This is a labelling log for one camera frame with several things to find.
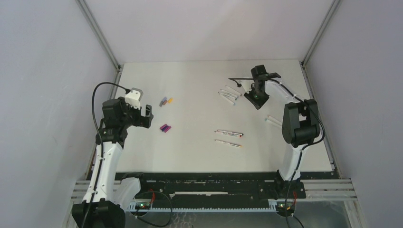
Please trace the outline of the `grey pen cap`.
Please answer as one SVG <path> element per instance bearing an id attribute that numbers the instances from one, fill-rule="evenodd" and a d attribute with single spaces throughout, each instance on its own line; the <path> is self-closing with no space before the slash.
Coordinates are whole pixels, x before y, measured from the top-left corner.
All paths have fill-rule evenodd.
<path id="1" fill-rule="evenodd" d="M 164 97 L 164 98 L 161 100 L 159 106 L 162 107 L 162 106 L 165 104 L 166 101 L 167 101 L 167 97 Z"/>

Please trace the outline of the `white red marker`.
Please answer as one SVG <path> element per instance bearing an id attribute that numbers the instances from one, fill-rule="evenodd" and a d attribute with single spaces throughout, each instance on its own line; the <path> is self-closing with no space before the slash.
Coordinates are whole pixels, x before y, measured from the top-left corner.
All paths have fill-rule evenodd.
<path id="1" fill-rule="evenodd" d="M 223 132 L 223 131 L 215 131 L 215 133 L 223 134 L 223 135 L 227 135 L 227 136 L 239 137 L 239 138 L 243 136 L 243 134 L 232 133 L 232 132 Z"/>

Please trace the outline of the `white yellow marker pen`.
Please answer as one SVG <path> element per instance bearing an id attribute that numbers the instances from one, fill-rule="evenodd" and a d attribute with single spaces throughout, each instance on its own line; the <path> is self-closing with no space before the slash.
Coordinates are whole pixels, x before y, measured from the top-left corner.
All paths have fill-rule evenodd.
<path id="1" fill-rule="evenodd" d="M 242 148 L 242 145 L 240 145 L 240 144 L 231 143 L 231 142 L 222 141 L 222 140 L 217 140 L 217 139 L 215 139 L 214 141 L 215 141 L 215 142 L 218 142 L 218 143 L 225 144 L 225 145 L 229 145 L 229 146 L 237 147 L 237 148 Z"/>

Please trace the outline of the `white blue capped marker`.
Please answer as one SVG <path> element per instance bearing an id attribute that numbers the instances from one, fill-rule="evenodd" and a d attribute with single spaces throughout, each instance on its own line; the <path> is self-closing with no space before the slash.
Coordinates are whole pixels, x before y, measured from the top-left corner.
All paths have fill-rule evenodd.
<path id="1" fill-rule="evenodd" d="M 278 124 L 278 123 L 276 123 L 276 122 L 274 122 L 274 121 L 272 121 L 272 120 L 270 120 L 270 119 L 268 119 L 268 118 L 266 118 L 265 121 L 268 122 L 268 123 L 270 123 L 270 124 L 272 124 L 272 125 L 274 125 L 274 126 L 276 126 L 276 127 L 279 127 L 279 128 L 282 127 L 281 124 Z"/>

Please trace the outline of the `white green marker pen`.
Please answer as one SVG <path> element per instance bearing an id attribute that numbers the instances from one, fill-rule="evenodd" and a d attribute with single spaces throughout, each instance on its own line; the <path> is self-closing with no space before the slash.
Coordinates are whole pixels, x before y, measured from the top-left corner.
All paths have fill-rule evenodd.
<path id="1" fill-rule="evenodd" d="M 226 98 L 228 98 L 228 99 L 231 99 L 231 100 L 234 100 L 234 101 L 237 100 L 237 97 L 236 97 L 236 96 L 231 96 L 231 95 L 229 95 L 229 94 L 222 93 L 222 92 L 219 92 L 219 94 L 222 95 L 222 96 L 224 96 L 224 97 L 226 97 Z"/>

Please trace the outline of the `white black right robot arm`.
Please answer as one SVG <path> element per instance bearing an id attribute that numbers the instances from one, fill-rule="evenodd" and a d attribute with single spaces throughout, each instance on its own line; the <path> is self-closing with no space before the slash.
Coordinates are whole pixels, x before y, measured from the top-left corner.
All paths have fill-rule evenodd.
<path id="1" fill-rule="evenodd" d="M 281 181 L 275 184 L 275 193 L 282 198 L 294 190 L 291 181 L 300 178 L 300 165 L 307 147 L 315 144 L 320 135 L 317 102 L 304 99 L 282 82 L 278 73 L 268 73 L 263 65 L 251 69 L 251 78 L 242 79 L 244 96 L 259 110 L 271 98 L 284 105 L 281 131 L 287 143 L 283 165 L 279 169 Z"/>

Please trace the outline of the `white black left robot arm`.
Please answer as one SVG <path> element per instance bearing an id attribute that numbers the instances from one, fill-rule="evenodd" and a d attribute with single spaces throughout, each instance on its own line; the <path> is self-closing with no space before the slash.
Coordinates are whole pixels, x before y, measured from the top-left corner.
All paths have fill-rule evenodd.
<path id="1" fill-rule="evenodd" d="M 96 162 L 89 187 L 81 203 L 74 204 L 71 215 L 80 228 L 123 228 L 125 213 L 134 196 L 143 198 L 149 186 L 138 178 L 122 181 L 114 191 L 115 175 L 123 152 L 127 129 L 131 126 L 150 128 L 152 106 L 119 97 L 103 102 L 103 127 L 96 135 Z"/>

